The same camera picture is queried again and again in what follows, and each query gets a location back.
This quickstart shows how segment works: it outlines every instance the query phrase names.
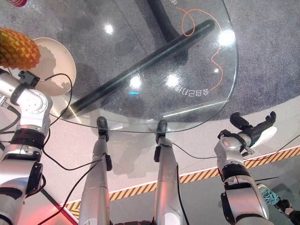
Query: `silver metal cylinder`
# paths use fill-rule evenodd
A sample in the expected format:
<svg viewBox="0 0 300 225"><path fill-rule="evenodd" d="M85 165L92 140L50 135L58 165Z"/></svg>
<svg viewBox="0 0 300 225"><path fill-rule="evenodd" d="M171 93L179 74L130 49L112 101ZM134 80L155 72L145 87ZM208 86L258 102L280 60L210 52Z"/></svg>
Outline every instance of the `silver metal cylinder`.
<svg viewBox="0 0 300 225"><path fill-rule="evenodd" d="M20 81L9 73L0 74L0 94L5 97L11 98L11 95L20 84Z"/></svg>

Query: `black rubber foot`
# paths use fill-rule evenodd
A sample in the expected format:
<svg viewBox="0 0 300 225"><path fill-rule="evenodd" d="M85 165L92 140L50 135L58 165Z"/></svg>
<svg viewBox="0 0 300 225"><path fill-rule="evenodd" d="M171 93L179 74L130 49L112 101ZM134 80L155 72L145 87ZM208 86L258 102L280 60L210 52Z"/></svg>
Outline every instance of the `black rubber foot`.
<svg viewBox="0 0 300 225"><path fill-rule="evenodd" d="M105 135L105 140L108 142L109 136L108 136L108 125L105 117L99 116L97 118L97 127L98 127L98 134L99 136Z"/></svg>
<svg viewBox="0 0 300 225"><path fill-rule="evenodd" d="M159 121L156 129L156 144L158 144L158 140L160 137L165 137L165 133L167 132L168 123L166 120Z"/></svg>

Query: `white plate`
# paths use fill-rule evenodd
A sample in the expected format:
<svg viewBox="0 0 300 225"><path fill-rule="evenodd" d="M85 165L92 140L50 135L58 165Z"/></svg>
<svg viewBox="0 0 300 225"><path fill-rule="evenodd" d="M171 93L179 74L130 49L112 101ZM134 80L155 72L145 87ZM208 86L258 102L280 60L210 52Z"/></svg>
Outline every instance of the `white plate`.
<svg viewBox="0 0 300 225"><path fill-rule="evenodd" d="M47 37L34 39L41 53L39 63L29 71L44 80L54 74L67 74L74 85L76 66L68 49L56 40ZM59 96L71 89L67 77L60 75L46 82L39 82L36 89L50 96Z"/></svg>

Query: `teal shoe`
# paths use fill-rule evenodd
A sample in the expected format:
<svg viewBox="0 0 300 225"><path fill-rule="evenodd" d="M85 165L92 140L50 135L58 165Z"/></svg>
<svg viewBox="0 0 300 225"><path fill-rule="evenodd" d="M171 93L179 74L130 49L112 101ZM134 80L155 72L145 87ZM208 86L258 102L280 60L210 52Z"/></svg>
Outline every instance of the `teal shoe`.
<svg viewBox="0 0 300 225"><path fill-rule="evenodd" d="M280 201L279 196L264 184L259 184L257 187L268 205L275 205Z"/></svg>

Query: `gray carpet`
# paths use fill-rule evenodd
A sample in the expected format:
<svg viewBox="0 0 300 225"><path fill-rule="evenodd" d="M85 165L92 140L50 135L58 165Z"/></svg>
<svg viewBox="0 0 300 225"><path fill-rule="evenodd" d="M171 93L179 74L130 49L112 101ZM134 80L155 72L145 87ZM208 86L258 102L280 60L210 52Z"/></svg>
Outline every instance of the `gray carpet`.
<svg viewBox="0 0 300 225"><path fill-rule="evenodd" d="M170 20L181 33L182 13L169 0L162 0ZM179 0L176 6L185 9L203 8L213 14L223 28L228 17L222 1ZM230 102L214 119L228 118L240 111L248 114L285 102L300 94L300 2L225 1L239 47L239 75ZM164 46L166 41L146 1L141 0L30 0L22 8L6 1L0 3L0 26L9 27L31 38L50 37L64 44L74 57L77 78L74 96L93 91L131 65ZM196 23L208 19L193 13ZM113 25L113 35L104 31ZM211 88L219 74L210 61L216 51L218 30L189 49L189 61L178 65L173 56L156 66L140 71L140 90L129 87L113 93L91 108L143 119L161 119L161 113L193 105L223 101L233 85L236 51L223 48L215 60L224 70L221 84L208 95L187 97L168 88L166 77L180 71L180 84L189 90ZM138 91L139 95L129 95ZM203 108L198 113L169 117L169 121L205 121L216 114L221 105Z"/></svg>
<svg viewBox="0 0 300 225"><path fill-rule="evenodd" d="M238 80L218 118L258 112L300 94L300 1L225 0L239 49Z"/></svg>

